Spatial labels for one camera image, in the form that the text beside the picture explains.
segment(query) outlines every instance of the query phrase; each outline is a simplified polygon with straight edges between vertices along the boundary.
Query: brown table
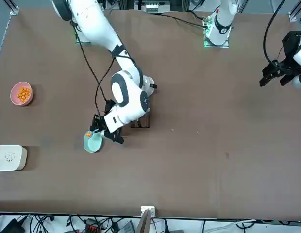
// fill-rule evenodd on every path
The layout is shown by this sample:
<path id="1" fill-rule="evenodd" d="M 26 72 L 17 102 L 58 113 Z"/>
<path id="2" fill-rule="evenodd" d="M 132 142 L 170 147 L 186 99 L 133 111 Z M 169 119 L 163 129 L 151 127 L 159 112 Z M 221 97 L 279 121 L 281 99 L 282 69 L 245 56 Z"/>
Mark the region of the brown table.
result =
<path id="1" fill-rule="evenodd" d="M 85 152 L 96 83 L 72 28 L 52 9 L 21 9 L 0 56 L 0 144 L 26 146 L 29 156 L 23 171 L 0 173 L 0 210 L 138 216 L 154 205 L 158 216 L 301 220 L 301 90 L 258 83 L 271 15 L 237 15 L 229 49 L 203 48 L 201 29 L 168 17 L 107 15 L 158 84 L 151 128 L 126 128 L 125 144 Z M 292 29 L 277 16 L 271 58 Z M 101 77 L 109 52 L 85 52 Z M 28 107 L 10 102 L 18 81 L 34 86 Z"/>

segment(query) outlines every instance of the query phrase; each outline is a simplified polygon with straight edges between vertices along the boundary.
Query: black object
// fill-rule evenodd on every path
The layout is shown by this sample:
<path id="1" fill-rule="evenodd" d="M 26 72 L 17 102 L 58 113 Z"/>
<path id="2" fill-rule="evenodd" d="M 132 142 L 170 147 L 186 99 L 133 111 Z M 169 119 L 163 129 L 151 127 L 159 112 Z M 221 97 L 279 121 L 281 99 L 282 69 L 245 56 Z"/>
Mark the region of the black object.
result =
<path id="1" fill-rule="evenodd" d="M 113 221 L 112 221 L 111 231 L 112 231 L 112 232 L 119 232 L 119 231 L 120 231 L 120 228 L 119 228 L 117 222 L 113 222 Z"/>
<path id="2" fill-rule="evenodd" d="M 267 55 L 267 52 L 266 52 L 266 38 L 267 38 L 267 33 L 268 33 L 268 30 L 273 22 L 273 20 L 275 19 L 278 11 L 280 10 L 280 8 L 282 7 L 282 5 L 285 3 L 286 0 L 282 0 L 279 4 L 279 6 L 277 7 L 276 11 L 273 13 L 267 27 L 266 27 L 266 30 L 265 30 L 265 34 L 264 34 L 264 39 L 263 39 L 263 52 L 264 52 L 264 56 L 266 58 L 266 60 L 269 62 L 269 64 L 271 64 L 272 66 L 274 66 L 275 68 L 277 68 L 278 70 L 284 72 L 285 74 L 292 74 L 292 70 L 289 69 L 289 68 L 286 68 L 286 67 L 282 67 L 282 66 L 278 66 L 276 64 L 274 64 L 268 57 Z"/>
<path id="3" fill-rule="evenodd" d="M 151 105 L 151 97 L 148 97 L 149 106 Z M 140 117 L 138 120 L 131 121 L 131 128 L 141 128 L 147 129 L 151 127 L 151 114 L 150 112 L 146 112 L 144 116 Z"/>
<path id="4" fill-rule="evenodd" d="M 17 220 L 11 220 L 8 225 L 1 231 L 1 233 L 24 233 L 25 230 Z"/>
<path id="5" fill-rule="evenodd" d="M 142 0 L 139 0 L 138 1 L 138 9 L 141 10 L 141 7 L 142 7 Z"/>
<path id="6" fill-rule="evenodd" d="M 273 78 L 281 77 L 280 85 L 288 84 L 295 76 L 301 74 L 301 66 L 295 62 L 294 55 L 299 50 L 299 42 L 301 39 L 301 31 L 290 31 L 282 40 L 283 49 L 286 58 L 278 62 L 273 60 L 263 69 L 263 78 L 259 81 L 260 86 L 265 86 Z"/>
<path id="7" fill-rule="evenodd" d="M 52 0 L 55 8 L 59 12 L 61 19 L 65 21 L 70 21 L 72 19 L 72 13 L 66 0 Z"/>

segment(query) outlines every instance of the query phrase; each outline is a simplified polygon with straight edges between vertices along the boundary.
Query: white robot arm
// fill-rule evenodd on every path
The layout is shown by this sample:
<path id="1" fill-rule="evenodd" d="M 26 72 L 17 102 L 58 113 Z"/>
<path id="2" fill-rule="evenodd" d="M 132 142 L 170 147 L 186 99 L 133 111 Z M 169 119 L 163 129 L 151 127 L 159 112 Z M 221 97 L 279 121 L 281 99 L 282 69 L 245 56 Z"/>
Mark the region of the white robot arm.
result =
<path id="1" fill-rule="evenodd" d="M 214 45 L 223 45 L 232 29 L 232 22 L 238 6 L 235 0 L 221 0 L 221 5 L 212 14 L 212 24 L 207 30 L 206 37 Z"/>
<path id="2" fill-rule="evenodd" d="M 63 20 L 74 21 L 92 44 L 107 48 L 122 69 L 111 78 L 116 104 L 108 109 L 103 119 L 94 118 L 102 134 L 117 141 L 113 132 L 150 110 L 148 96 L 157 86 L 152 78 L 142 74 L 96 0 L 53 0 L 52 3 L 56 13 Z"/>

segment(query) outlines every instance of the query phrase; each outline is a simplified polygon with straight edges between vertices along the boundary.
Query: light blue bowl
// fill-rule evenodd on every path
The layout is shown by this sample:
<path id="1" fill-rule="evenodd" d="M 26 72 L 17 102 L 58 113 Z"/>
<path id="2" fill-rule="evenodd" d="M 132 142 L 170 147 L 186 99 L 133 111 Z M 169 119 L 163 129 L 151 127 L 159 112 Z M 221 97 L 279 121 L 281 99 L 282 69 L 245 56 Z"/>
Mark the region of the light blue bowl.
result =
<path id="1" fill-rule="evenodd" d="M 102 146 L 102 136 L 100 132 L 91 132 L 87 131 L 84 135 L 84 149 L 89 153 L 97 152 Z"/>

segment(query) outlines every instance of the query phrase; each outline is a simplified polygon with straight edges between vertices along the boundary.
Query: cable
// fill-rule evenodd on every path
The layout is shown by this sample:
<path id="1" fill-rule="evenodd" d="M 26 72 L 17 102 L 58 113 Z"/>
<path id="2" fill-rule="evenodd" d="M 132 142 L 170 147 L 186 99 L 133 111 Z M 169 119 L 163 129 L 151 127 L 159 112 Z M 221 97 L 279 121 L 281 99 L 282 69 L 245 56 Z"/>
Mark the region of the cable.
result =
<path id="1" fill-rule="evenodd" d="M 279 54 L 278 54 L 276 60 L 279 58 L 282 49 L 283 49 L 283 45 L 282 45 L 282 47 L 281 47 L 281 49 L 280 49 L 280 51 L 279 51 Z"/>
<path id="2" fill-rule="evenodd" d="M 83 53 L 83 56 L 84 56 L 84 59 L 85 59 L 87 65 L 88 65 L 88 67 L 89 67 L 89 69 L 90 69 L 90 71 L 91 71 L 93 77 L 95 78 L 95 80 L 96 80 L 97 83 L 98 83 L 98 87 L 97 87 L 96 95 L 95 95 L 95 105 L 96 105 L 96 109 L 97 109 L 98 115 L 99 115 L 99 117 L 101 117 L 101 116 L 100 116 L 100 111 L 99 111 L 99 108 L 98 108 L 98 105 L 97 105 L 97 93 L 98 93 L 98 88 L 101 89 L 101 92 L 102 92 L 102 95 L 103 95 L 103 98 L 104 98 L 105 102 L 107 102 L 107 99 L 106 99 L 106 97 L 105 97 L 105 95 L 104 95 L 103 89 L 102 89 L 102 87 L 101 87 L 101 85 L 100 85 L 100 83 L 99 83 L 99 80 L 98 80 L 96 74 L 94 73 L 94 71 L 93 71 L 91 65 L 90 65 L 89 62 L 88 62 L 88 59 L 87 59 L 86 54 L 85 54 L 85 52 L 84 52 L 84 49 L 83 49 L 81 40 L 80 40 L 80 38 L 79 38 L 79 36 L 78 36 L 78 34 L 77 34 L 77 31 L 76 31 L 76 29 L 75 29 L 75 26 L 74 26 L 74 24 L 73 24 L 73 21 L 71 21 L 71 25 L 72 25 L 72 27 L 74 28 L 74 31 L 75 31 L 75 34 L 76 34 L 78 43 L 79 43 L 79 45 L 80 45 L 80 47 L 81 47 L 81 50 L 82 50 L 82 53 Z"/>
<path id="3" fill-rule="evenodd" d="M 111 219 L 112 220 L 112 225 L 113 225 L 113 223 L 119 223 L 120 221 L 122 221 L 124 219 L 124 217 L 123 218 L 121 218 L 121 219 L 119 219 L 118 221 L 116 221 L 116 222 L 113 222 L 113 219 Z M 107 233 L 111 228 L 112 228 L 112 225 L 106 230 L 106 228 L 104 229 L 104 230 L 106 230 L 106 231 L 104 231 L 104 233 Z"/>
<path id="4" fill-rule="evenodd" d="M 157 228 L 156 228 L 156 224 L 155 224 L 155 222 L 154 222 L 154 219 L 152 218 L 151 220 L 152 220 L 152 222 L 153 222 L 153 224 L 154 224 L 156 233 L 158 233 Z"/>
<path id="5" fill-rule="evenodd" d="M 267 27 L 266 27 L 266 30 L 265 30 L 265 34 L 264 34 L 264 39 L 263 39 L 263 51 L 264 51 L 264 56 L 266 58 L 266 60 L 272 64 L 275 68 L 277 68 L 278 70 L 281 70 L 282 72 L 286 73 L 286 74 L 291 74 L 292 73 L 292 70 L 291 69 L 285 69 L 285 68 L 282 68 L 282 67 L 279 67 L 277 66 L 276 64 L 274 64 L 268 57 L 267 55 L 267 52 L 266 52 L 266 38 L 267 38 L 267 33 L 268 33 L 268 30 L 274 20 L 274 18 L 276 17 L 278 11 L 280 10 L 280 8 L 282 7 L 282 5 L 285 3 L 286 0 L 282 0 L 281 3 L 279 4 L 278 8 L 276 9 L 275 13 L 273 13 Z"/>
<path id="6" fill-rule="evenodd" d="M 204 226 L 205 226 L 206 221 L 204 221 L 203 226 L 202 226 L 202 233 L 204 233 Z"/>
<path id="7" fill-rule="evenodd" d="M 110 66 L 108 67 L 107 71 L 105 72 L 105 74 L 103 75 L 103 77 L 101 78 L 101 80 L 98 82 L 97 89 L 96 89 L 96 94 L 95 94 L 95 96 L 94 96 L 94 104 L 95 104 L 96 109 L 97 109 L 97 111 L 98 111 L 99 117 L 100 117 L 100 112 L 99 112 L 99 108 L 98 108 L 98 104 L 97 104 L 98 89 L 99 89 L 99 87 L 100 87 L 100 89 L 101 89 L 101 91 L 102 91 L 103 98 L 104 98 L 105 101 L 107 102 L 107 99 L 106 99 L 106 97 L 105 97 L 105 95 L 104 95 L 104 92 L 103 92 L 103 90 L 102 90 L 102 88 L 101 88 L 101 82 L 103 81 L 103 79 L 106 77 L 106 75 L 108 74 L 108 72 L 109 72 L 110 69 L 112 68 L 112 65 L 113 65 L 114 61 L 115 61 L 115 58 L 113 58 L 113 60 L 112 60 L 112 62 L 111 62 L 111 64 L 110 64 Z"/>
<path id="8" fill-rule="evenodd" d="M 199 7 L 200 5 L 202 6 L 204 4 L 205 0 L 200 0 L 200 2 L 198 2 L 197 6 L 192 9 L 192 11 L 196 10 L 197 7 Z"/>
<path id="9" fill-rule="evenodd" d="M 194 17 L 196 17 L 197 19 L 200 19 L 200 20 L 204 20 L 205 17 L 199 17 L 195 12 L 193 12 L 192 10 L 187 10 L 187 12 L 190 12 L 194 15 Z"/>
<path id="10" fill-rule="evenodd" d="M 217 8 L 215 8 L 215 10 L 213 11 L 213 13 L 214 13 L 219 7 L 220 7 L 220 5 L 219 5 Z"/>
<path id="11" fill-rule="evenodd" d="M 181 22 L 187 23 L 187 24 L 192 25 L 192 26 L 197 26 L 197 27 L 202 27 L 202 28 L 208 28 L 207 26 L 200 25 L 200 24 L 197 24 L 197 23 L 188 22 L 186 20 L 183 20 L 183 19 L 180 19 L 180 18 L 176 18 L 174 16 L 169 16 L 169 15 L 164 15 L 164 14 L 161 14 L 161 16 L 166 16 L 166 17 L 169 17 L 169 18 L 173 18 L 175 20 L 179 20 Z"/>
<path id="12" fill-rule="evenodd" d="M 164 219 L 164 221 L 165 221 L 165 233 L 170 233 L 168 222 L 166 219 Z"/>
<path id="13" fill-rule="evenodd" d="M 243 233 L 246 233 L 246 227 L 244 226 L 244 223 L 242 223 L 242 227 L 243 227 Z"/>
<path id="14" fill-rule="evenodd" d="M 244 226 L 244 223 L 242 223 L 242 227 L 239 227 L 238 224 L 236 224 L 237 228 L 245 230 L 248 228 L 251 228 L 252 226 L 254 226 L 255 223 L 251 223 L 249 226 Z"/>
<path id="15" fill-rule="evenodd" d="M 205 233 L 210 233 L 210 232 L 214 232 L 214 231 L 218 231 L 218 230 L 224 230 L 224 229 L 231 228 L 233 225 L 237 225 L 237 224 L 240 224 L 240 223 L 254 222 L 254 221 L 256 222 L 255 219 L 244 220 L 244 221 L 240 221 L 240 222 L 232 222 L 232 223 L 227 224 L 226 226 L 223 226 L 223 227 L 215 227 L 215 228 L 207 229 L 205 231 Z"/>

